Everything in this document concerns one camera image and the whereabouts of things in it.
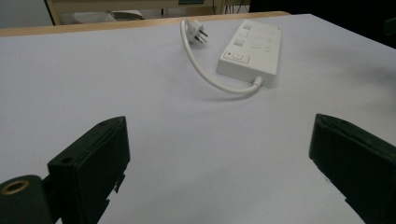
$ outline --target plug prongs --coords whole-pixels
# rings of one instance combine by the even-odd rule
[[[195,36],[194,39],[196,39],[196,40],[197,40],[198,42],[200,42],[201,44],[204,44],[204,42],[202,42],[202,41],[200,40],[200,37],[201,37],[201,36],[199,36],[199,37],[198,37],[198,36]]]
[[[199,30],[199,33],[201,33],[201,34],[203,34],[204,36],[206,36],[206,37],[207,37],[207,34],[205,34],[205,32],[204,32],[204,31],[202,31],[202,30]]]
[[[195,36],[194,39],[198,40],[201,44],[204,44],[204,42],[202,42],[202,41],[198,38],[198,36]]]

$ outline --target wall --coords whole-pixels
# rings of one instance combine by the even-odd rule
[[[44,0],[0,0],[0,28],[52,25]]]

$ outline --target power strip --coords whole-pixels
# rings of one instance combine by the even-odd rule
[[[276,85],[281,29],[262,22],[243,20],[219,57],[218,74],[249,83],[262,77],[262,86]]]

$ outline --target floor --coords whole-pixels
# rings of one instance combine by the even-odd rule
[[[131,13],[139,14],[144,20],[160,19],[160,18],[174,18],[196,15],[213,15],[214,11],[211,7],[206,8],[165,8],[161,9],[145,9],[145,10],[131,10]],[[227,7],[224,13],[246,13],[248,6],[233,6]],[[116,21],[109,13],[76,13],[62,15],[63,24],[76,24],[76,23],[93,23],[103,21]]]

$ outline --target wooden table edge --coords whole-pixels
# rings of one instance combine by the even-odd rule
[[[223,14],[210,16],[195,16],[195,17],[177,17],[165,19],[152,19],[142,21],[115,21],[89,24],[71,24],[58,26],[37,26],[37,27],[22,27],[22,28],[6,28],[0,29],[0,36],[18,36],[18,35],[49,35],[61,33],[74,33],[85,31],[98,30],[113,30],[144,26],[166,25],[181,22],[183,19],[198,20],[198,21],[221,21],[221,20],[237,20],[237,19],[254,19],[276,16],[290,15],[285,11],[269,11],[269,12],[254,12],[254,13],[239,13],[239,14]]]

